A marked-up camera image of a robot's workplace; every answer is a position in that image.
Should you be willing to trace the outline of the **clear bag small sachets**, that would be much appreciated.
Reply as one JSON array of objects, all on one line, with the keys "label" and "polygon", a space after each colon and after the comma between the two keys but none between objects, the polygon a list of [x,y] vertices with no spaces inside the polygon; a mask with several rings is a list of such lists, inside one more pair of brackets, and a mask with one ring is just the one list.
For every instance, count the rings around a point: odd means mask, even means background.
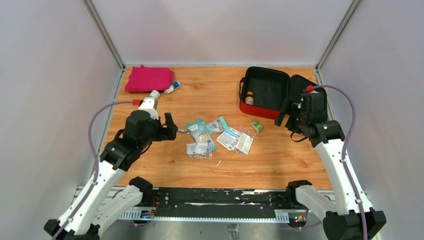
[{"label": "clear bag small sachets", "polygon": [[195,142],[186,145],[186,154],[190,158],[210,160],[212,158],[212,144],[208,142]]}]

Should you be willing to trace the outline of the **black handled scissors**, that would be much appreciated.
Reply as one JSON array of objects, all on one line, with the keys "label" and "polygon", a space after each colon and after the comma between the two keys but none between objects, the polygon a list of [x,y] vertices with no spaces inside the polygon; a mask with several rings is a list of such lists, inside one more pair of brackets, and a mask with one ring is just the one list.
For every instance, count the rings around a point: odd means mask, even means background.
[{"label": "black handled scissors", "polygon": [[191,133],[190,133],[190,131],[188,131],[188,130],[183,130],[183,129],[178,129],[177,130],[177,132],[178,133],[182,133],[182,134],[188,134],[188,135],[190,135]]}]

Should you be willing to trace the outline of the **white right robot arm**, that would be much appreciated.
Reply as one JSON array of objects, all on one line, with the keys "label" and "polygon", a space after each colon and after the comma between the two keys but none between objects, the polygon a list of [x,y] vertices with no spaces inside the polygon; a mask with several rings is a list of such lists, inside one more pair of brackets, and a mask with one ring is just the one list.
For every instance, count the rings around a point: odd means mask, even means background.
[{"label": "white right robot arm", "polygon": [[300,101],[284,100],[275,125],[289,116],[286,127],[294,127],[309,140],[324,163],[335,201],[318,192],[308,180],[288,183],[285,201],[292,209],[312,211],[322,223],[329,240],[371,240],[386,224],[382,210],[375,210],[356,177],[347,153],[348,138],[327,113],[327,96],[313,91],[302,93]]}]

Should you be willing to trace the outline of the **brown medicine bottle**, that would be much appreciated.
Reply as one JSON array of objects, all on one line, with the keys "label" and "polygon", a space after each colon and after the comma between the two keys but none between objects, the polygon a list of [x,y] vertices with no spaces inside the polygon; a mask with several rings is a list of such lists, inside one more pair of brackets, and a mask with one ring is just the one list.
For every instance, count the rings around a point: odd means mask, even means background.
[{"label": "brown medicine bottle", "polygon": [[244,99],[244,102],[247,105],[253,105],[254,104],[254,97],[253,97],[253,93],[251,91],[247,92],[245,99]]}]

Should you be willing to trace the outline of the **white blue paper packet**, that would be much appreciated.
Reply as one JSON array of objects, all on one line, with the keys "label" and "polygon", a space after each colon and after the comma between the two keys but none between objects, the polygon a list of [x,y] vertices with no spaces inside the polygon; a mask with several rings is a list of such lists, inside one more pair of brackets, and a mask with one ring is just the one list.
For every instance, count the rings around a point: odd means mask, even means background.
[{"label": "white blue paper packet", "polygon": [[241,132],[235,128],[229,127],[223,131],[216,139],[224,148],[229,151],[234,151],[240,140]]}]

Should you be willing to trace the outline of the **blue cotton swab packet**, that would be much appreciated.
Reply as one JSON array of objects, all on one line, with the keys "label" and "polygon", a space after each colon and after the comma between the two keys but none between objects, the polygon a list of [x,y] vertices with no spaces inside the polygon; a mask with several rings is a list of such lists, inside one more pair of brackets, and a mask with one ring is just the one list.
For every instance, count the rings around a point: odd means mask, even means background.
[{"label": "blue cotton swab packet", "polygon": [[217,149],[212,136],[207,128],[207,125],[203,119],[196,120],[194,122],[187,123],[187,130],[191,136],[195,139],[196,143],[207,143],[208,147],[206,152],[209,153]]}]

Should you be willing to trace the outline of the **black red medicine case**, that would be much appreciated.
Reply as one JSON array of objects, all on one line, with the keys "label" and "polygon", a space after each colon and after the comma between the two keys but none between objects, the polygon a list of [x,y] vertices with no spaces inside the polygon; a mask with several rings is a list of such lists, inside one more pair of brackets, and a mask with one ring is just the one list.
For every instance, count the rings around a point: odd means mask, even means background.
[{"label": "black red medicine case", "polygon": [[[300,102],[300,95],[308,86],[316,86],[315,82],[295,74],[271,68],[251,66],[239,84],[239,109],[241,112],[271,120],[278,116],[285,99],[290,101],[290,115],[293,104]],[[245,103],[247,92],[253,93],[254,103]]]}]

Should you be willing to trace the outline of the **teal edged small packet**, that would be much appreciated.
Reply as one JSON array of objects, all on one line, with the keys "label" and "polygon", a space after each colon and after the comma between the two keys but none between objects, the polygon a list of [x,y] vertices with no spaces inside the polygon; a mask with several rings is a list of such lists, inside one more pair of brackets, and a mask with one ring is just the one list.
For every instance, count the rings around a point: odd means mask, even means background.
[{"label": "teal edged small packet", "polygon": [[214,120],[213,122],[208,123],[206,125],[206,128],[211,135],[215,135],[215,134],[220,134],[224,132],[225,130],[229,128],[229,126],[226,120],[224,119],[224,117],[221,116],[217,118],[216,120]]}]

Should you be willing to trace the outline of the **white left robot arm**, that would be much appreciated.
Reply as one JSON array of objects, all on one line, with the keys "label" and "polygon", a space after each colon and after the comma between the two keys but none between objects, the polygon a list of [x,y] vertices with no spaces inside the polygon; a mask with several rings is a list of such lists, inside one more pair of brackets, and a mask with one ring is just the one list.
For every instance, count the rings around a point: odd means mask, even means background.
[{"label": "white left robot arm", "polygon": [[135,110],[125,121],[114,139],[96,161],[89,182],[72,205],[58,219],[49,219],[43,229],[54,240],[98,240],[127,210],[139,204],[149,206],[153,201],[153,185],[133,178],[118,195],[103,205],[108,193],[131,165],[153,142],[173,141],[178,127],[169,112],[154,118],[152,110]]}]

